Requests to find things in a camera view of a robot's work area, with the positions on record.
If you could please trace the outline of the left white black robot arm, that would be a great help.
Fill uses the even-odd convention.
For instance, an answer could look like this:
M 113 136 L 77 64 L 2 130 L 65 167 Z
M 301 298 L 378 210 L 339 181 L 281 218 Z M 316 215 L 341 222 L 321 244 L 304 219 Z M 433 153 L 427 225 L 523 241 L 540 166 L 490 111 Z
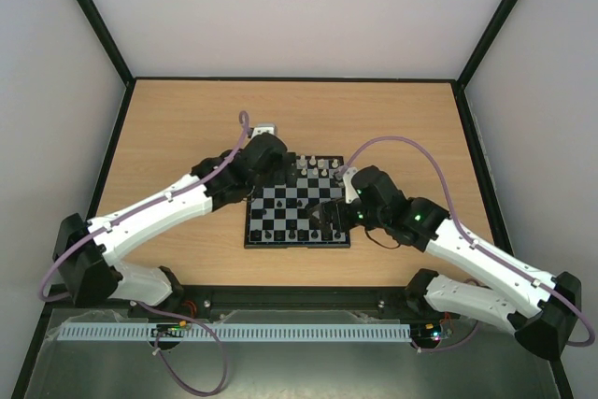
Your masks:
M 108 299 L 158 306 L 178 295 L 179 285 L 163 267 L 128 264 L 133 249 L 191 219 L 242 202 L 265 184 L 295 169 L 295 155 L 275 135 L 258 134 L 244 148 L 205 158 L 169 187 L 105 216 L 62 220 L 52 270 L 58 272 L 77 307 Z

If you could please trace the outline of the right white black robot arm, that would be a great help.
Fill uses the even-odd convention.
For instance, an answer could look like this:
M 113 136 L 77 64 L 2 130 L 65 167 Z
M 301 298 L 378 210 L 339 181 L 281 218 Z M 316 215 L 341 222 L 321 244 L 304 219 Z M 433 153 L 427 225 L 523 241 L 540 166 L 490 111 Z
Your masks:
M 558 360 L 577 323 L 581 283 L 568 272 L 553 275 L 498 249 L 422 197 L 404 196 L 389 177 L 371 165 L 350 168 L 345 194 L 310 207 L 308 217 L 323 235 L 355 227 L 381 229 L 398 245 L 445 260 L 479 281 L 455 281 L 421 269 L 410 281 L 407 304 L 425 317 L 434 310 L 491 324 L 511 334 L 533 355 Z

